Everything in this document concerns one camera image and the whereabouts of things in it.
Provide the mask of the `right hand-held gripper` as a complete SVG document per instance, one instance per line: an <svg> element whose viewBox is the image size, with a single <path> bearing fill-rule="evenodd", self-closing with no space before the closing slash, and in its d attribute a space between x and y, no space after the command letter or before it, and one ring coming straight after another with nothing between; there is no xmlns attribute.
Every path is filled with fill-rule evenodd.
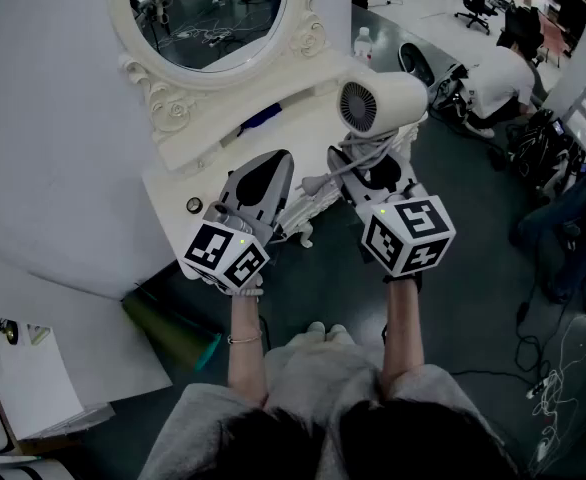
<svg viewBox="0 0 586 480"><path fill-rule="evenodd" d="M437 266L456 236L439 196L428 194L401 157L388 156L365 175L339 172L348 164L340 149L328 148L332 180L363 223L361 246L393 278Z"/></svg>

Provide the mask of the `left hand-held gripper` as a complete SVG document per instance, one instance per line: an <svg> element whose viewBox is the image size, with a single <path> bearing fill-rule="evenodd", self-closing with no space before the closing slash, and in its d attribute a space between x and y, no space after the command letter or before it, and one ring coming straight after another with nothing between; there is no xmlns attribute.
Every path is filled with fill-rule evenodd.
<svg viewBox="0 0 586 480"><path fill-rule="evenodd" d="M260 296L265 246L275 234L294 173L284 149L261 154L231 171L188 240L181 261L230 296Z"/></svg>

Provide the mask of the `white ornate dressing table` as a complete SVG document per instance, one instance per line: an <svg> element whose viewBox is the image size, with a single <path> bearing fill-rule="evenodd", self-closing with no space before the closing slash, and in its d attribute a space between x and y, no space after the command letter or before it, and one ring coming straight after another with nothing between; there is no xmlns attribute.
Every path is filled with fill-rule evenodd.
<svg viewBox="0 0 586 480"><path fill-rule="evenodd" d="M122 56L120 64L142 88L151 113L159 159L143 181L178 260L202 219L200 213L186 210L188 199L198 197L209 205L219 198L229 171L279 149L292 154L295 171L276 231L312 247L311 221L338 199L339 190L327 184L317 195L307 196L298 186L307 176L327 172L327 149L347 133L336 109L341 83L371 69L327 48L309 59L284 55L242 83L195 90L163 80L129 55ZM274 103L282 106L279 114L237 136L244 121ZM425 118L426 112L418 123L400 129L394 151L409 155Z"/></svg>

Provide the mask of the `white hair dryer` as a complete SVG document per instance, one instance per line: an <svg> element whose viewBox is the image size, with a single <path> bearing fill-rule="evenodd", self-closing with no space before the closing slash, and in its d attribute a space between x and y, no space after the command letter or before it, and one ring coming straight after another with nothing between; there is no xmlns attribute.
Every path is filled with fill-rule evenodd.
<svg viewBox="0 0 586 480"><path fill-rule="evenodd" d="M426 112L425 85L406 72L355 72L341 83L336 100L338 117L346 127L345 137L334 147L349 164L339 172L352 169L364 174L388 156L400 129L418 123ZM299 188L315 195L331 180L328 172L302 179Z"/></svg>

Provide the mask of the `person's left forearm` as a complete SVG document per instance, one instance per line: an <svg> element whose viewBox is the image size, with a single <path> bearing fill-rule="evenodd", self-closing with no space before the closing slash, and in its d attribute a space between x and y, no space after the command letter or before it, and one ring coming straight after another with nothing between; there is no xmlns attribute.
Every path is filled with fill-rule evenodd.
<svg viewBox="0 0 586 480"><path fill-rule="evenodd" d="M228 386L249 402L267 399L266 369L258 302L255 296L233 296L229 343Z"/></svg>

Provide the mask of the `person's right forearm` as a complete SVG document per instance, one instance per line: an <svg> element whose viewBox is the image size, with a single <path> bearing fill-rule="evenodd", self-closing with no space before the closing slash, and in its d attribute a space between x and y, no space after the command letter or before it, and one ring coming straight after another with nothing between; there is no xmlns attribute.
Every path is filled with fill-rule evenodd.
<svg viewBox="0 0 586 480"><path fill-rule="evenodd" d="M395 381L424 364L417 284L413 278L387 284L387 322L381 386L385 398Z"/></svg>

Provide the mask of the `blue comb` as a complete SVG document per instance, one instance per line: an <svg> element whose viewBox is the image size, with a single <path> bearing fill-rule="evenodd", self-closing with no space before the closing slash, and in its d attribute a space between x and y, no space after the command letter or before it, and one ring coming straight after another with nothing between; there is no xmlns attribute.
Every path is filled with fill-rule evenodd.
<svg viewBox="0 0 586 480"><path fill-rule="evenodd" d="M254 129L254 128L261 126L266 121L275 117L281 111L282 111L282 106L279 103L274 103L274 104L262 109L261 111L259 111L255 115L251 116L250 118L248 118L246 121L244 121L240 125L237 136L241 136L245 131L247 131L249 129Z"/></svg>

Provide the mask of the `clear plastic water bottle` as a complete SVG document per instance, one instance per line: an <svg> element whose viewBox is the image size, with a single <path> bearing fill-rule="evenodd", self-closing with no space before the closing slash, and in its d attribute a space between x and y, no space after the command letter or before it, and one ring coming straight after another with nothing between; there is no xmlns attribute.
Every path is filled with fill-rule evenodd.
<svg viewBox="0 0 586 480"><path fill-rule="evenodd" d="M369 66L372 60L373 42L368 27L360 27L353 43L353 56L362 64Z"/></svg>

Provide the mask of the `grey oval shell case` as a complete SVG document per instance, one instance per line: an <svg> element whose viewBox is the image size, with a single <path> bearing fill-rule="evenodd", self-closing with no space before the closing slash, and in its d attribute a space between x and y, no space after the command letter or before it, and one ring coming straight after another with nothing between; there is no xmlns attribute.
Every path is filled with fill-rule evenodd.
<svg viewBox="0 0 586 480"><path fill-rule="evenodd" d="M405 42L398 49L398 61L404 72L418 78L426 87L434 81L434 73L421 50L413 43Z"/></svg>

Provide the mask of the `white open equipment case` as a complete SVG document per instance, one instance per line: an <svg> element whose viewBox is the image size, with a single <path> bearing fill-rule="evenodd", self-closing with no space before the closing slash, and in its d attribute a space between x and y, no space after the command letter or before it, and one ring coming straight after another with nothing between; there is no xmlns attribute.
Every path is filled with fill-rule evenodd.
<svg viewBox="0 0 586 480"><path fill-rule="evenodd" d="M463 64L452 64L428 87L429 107L434 110L442 110L462 101L462 81L467 78L468 69Z"/></svg>

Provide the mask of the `person's left white shoe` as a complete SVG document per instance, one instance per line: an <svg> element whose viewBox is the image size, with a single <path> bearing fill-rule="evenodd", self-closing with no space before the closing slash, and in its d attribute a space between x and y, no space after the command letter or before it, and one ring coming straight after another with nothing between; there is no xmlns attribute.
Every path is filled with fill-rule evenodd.
<svg viewBox="0 0 586 480"><path fill-rule="evenodd" d="M326 341L326 328L320 321L312 322L305 332L296 335L291 344L296 347L313 346Z"/></svg>

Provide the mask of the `person's white shoe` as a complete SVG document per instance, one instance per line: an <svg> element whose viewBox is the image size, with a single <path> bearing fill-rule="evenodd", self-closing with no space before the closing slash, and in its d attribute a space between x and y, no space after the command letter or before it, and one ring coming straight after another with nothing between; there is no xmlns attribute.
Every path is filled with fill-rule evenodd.
<svg viewBox="0 0 586 480"><path fill-rule="evenodd" d="M325 341L337 345L355 344L347 329L341 324L335 324L329 329Z"/></svg>
<svg viewBox="0 0 586 480"><path fill-rule="evenodd" d="M326 328L320 321L312 322L305 332L296 335L291 344L296 347L313 346L326 341Z"/></svg>

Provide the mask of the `green rolled mat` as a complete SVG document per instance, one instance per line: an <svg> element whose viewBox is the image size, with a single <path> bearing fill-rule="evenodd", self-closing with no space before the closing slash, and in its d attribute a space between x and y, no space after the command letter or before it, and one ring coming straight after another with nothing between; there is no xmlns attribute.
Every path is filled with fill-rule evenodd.
<svg viewBox="0 0 586 480"><path fill-rule="evenodd" d="M122 307L151 340L189 371L202 370L220 344L221 332L186 318L141 288L129 292Z"/></svg>

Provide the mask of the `person's right white shoe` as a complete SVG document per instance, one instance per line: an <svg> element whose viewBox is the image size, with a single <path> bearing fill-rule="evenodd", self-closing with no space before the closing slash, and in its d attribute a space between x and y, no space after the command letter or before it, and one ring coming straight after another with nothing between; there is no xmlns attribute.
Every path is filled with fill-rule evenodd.
<svg viewBox="0 0 586 480"><path fill-rule="evenodd" d="M347 329L341 324L335 324L329 329L325 341L337 345L355 344Z"/></svg>

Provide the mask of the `person's grey dress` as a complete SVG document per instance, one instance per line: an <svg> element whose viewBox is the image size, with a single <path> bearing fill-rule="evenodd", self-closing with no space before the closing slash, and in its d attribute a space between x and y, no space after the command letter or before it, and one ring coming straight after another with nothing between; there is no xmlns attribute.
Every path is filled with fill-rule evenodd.
<svg viewBox="0 0 586 480"><path fill-rule="evenodd" d="M268 410L281 408L306 423L334 425L362 400L378 398L382 352L332 342L283 346L265 357ZM391 386L392 399L434 402L486 420L454 378L426 364ZM165 422L139 480L184 480L214 456L221 423L253 409L235 391L213 384L188 385Z"/></svg>

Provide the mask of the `white foam board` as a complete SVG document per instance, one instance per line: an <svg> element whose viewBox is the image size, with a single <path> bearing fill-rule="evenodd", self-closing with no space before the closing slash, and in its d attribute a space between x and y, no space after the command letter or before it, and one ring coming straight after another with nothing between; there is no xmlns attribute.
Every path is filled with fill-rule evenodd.
<svg viewBox="0 0 586 480"><path fill-rule="evenodd" d="M119 301L0 261L0 405L17 439L84 430L171 384Z"/></svg>

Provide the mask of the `white power strip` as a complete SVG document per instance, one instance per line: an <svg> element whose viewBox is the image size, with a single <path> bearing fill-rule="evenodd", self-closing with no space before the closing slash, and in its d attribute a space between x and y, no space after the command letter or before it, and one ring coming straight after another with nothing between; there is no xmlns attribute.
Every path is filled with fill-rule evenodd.
<svg viewBox="0 0 586 480"><path fill-rule="evenodd" d="M555 371L552 371L547 376L545 376L541 381L531 387L527 393L527 399L533 399L537 396L540 396L544 393L552 384L554 384L558 380L558 375Z"/></svg>

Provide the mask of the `oval mirror with ornate frame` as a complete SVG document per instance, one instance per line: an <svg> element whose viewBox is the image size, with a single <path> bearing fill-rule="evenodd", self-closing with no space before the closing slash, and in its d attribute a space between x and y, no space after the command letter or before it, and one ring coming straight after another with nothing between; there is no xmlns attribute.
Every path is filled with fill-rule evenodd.
<svg viewBox="0 0 586 480"><path fill-rule="evenodd" d="M122 71L156 147L217 143L266 107L335 80L315 0L109 0Z"/></svg>

